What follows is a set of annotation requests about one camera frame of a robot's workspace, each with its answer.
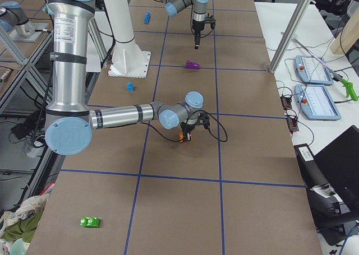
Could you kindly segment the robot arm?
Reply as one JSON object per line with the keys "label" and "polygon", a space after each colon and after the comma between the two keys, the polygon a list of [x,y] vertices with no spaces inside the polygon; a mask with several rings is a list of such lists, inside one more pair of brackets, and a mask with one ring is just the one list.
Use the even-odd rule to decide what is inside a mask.
{"label": "robot arm", "polygon": [[[136,44],[128,0],[104,0],[113,32],[110,76],[146,77],[150,52]],[[91,110],[85,102],[87,39],[95,15],[95,0],[48,0],[53,12],[53,98],[46,108],[45,141],[60,155],[85,150],[95,129],[159,120],[166,129],[182,122],[193,126],[204,99],[189,92],[175,105],[161,102]]]}
{"label": "robot arm", "polygon": [[169,17],[174,17],[185,8],[191,6],[191,31],[194,35],[194,47],[198,49],[200,41],[206,35],[201,32],[205,29],[205,25],[209,24],[211,27],[208,35],[215,29],[216,19],[213,15],[207,13],[209,0],[160,0],[165,4],[165,10]]}

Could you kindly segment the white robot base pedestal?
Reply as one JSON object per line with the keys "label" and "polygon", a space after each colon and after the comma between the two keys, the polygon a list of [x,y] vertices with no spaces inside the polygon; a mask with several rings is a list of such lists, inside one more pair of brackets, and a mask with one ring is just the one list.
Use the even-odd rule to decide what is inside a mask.
{"label": "white robot base pedestal", "polygon": [[128,0],[105,0],[105,4],[116,41],[109,75],[145,78],[151,53],[136,43]]}

